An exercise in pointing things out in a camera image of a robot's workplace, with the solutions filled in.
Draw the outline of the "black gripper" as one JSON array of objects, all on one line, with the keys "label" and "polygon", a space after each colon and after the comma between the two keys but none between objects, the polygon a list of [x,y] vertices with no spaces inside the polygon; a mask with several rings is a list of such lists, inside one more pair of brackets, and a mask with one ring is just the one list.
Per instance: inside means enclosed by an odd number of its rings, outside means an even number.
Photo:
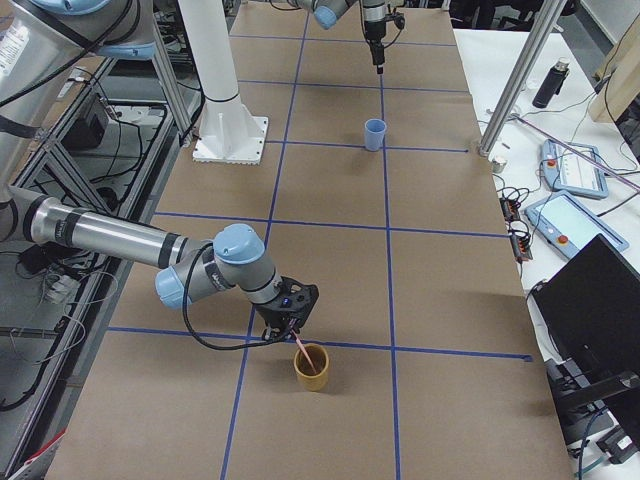
[{"label": "black gripper", "polygon": [[386,21],[384,19],[375,21],[364,21],[364,37],[370,45],[372,63],[377,74],[384,73],[385,47],[382,40],[386,36]]},{"label": "black gripper", "polygon": [[265,322],[261,339],[264,342],[283,342],[299,333],[305,323],[305,303],[281,299],[256,307]]}]

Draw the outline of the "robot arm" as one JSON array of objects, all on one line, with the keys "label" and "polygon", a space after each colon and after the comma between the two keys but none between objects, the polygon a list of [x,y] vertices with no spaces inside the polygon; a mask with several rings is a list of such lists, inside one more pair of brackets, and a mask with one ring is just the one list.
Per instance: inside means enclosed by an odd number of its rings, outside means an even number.
[{"label": "robot arm", "polygon": [[[281,276],[249,225],[232,224],[213,240],[196,242],[9,185],[76,62],[87,54],[147,60],[159,48],[152,1],[8,2],[14,11],[1,40],[1,241],[53,242],[158,267],[161,301],[181,308],[189,333],[213,350],[299,334],[318,288]],[[202,2],[179,1],[205,102],[195,159],[259,163],[268,119],[252,116],[240,99],[221,1]],[[264,319],[263,341],[208,343],[193,329],[188,306],[235,286]]]},{"label": "robot arm", "polygon": [[310,12],[324,30],[333,28],[351,7],[357,4],[360,27],[364,41],[369,47],[372,64],[378,75],[384,73],[387,46],[383,40],[387,34],[387,24],[395,22],[397,14],[388,1],[301,0],[288,1],[288,4]]}]

